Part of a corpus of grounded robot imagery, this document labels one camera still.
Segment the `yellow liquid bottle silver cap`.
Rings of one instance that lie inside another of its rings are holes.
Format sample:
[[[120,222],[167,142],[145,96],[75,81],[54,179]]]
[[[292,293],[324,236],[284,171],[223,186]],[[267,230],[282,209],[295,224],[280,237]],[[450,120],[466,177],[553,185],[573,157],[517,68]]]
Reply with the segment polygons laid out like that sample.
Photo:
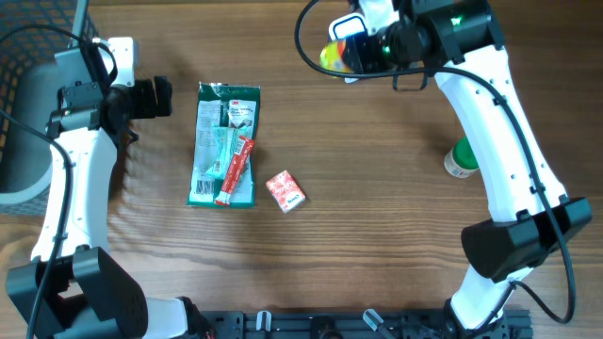
[[[329,42],[320,53],[319,65],[333,72],[352,73],[352,69],[343,60],[345,49],[346,42],[344,40]]]

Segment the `green white gloves packet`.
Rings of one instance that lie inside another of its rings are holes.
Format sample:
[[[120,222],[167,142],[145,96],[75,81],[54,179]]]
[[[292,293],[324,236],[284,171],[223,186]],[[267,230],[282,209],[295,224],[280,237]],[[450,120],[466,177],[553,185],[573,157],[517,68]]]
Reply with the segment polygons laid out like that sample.
[[[194,159],[187,205],[214,207],[223,180],[205,174],[215,161],[217,143],[213,126],[245,129],[240,136],[256,138],[261,88],[202,83],[198,92]]]

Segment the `red sachet stick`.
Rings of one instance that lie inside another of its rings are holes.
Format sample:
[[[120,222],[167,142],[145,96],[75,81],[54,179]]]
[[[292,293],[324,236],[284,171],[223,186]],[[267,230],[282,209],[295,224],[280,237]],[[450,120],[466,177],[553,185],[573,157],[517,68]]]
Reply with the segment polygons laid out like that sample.
[[[246,162],[253,150],[255,140],[240,136],[236,140],[236,146],[234,150],[231,163],[226,173],[225,179],[223,180],[220,193],[215,199],[215,204],[220,206],[226,206],[230,204],[233,192],[236,189],[236,185],[245,169]]]

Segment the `green lid jar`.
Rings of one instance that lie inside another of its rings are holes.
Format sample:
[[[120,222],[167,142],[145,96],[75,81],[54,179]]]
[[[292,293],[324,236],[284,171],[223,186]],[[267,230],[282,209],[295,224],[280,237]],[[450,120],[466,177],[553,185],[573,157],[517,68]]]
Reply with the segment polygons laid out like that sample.
[[[444,158],[447,172],[456,178],[467,178],[479,169],[467,137],[460,139]]]

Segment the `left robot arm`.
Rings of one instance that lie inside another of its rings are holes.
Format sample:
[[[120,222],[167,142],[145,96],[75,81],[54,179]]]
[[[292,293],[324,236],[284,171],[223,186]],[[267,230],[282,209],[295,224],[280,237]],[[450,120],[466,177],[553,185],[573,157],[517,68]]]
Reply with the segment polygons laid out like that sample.
[[[171,95],[164,76],[62,91],[42,135],[53,156],[43,229],[30,263],[6,280],[27,337],[216,337],[190,299],[146,297],[108,249],[107,201],[122,131],[131,120],[170,115]]]

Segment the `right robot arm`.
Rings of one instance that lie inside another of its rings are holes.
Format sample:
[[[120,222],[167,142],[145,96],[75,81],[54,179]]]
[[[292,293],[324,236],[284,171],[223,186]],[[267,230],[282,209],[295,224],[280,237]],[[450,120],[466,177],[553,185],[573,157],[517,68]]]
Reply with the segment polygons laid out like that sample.
[[[560,323],[576,309],[568,241],[592,218],[547,164],[513,86],[504,37],[485,1],[353,1],[330,24],[335,55],[324,66],[350,81],[422,73],[453,107],[484,182],[490,217],[466,227],[469,267],[448,300],[440,335],[479,338],[510,326],[504,306],[553,252],[569,288]]]

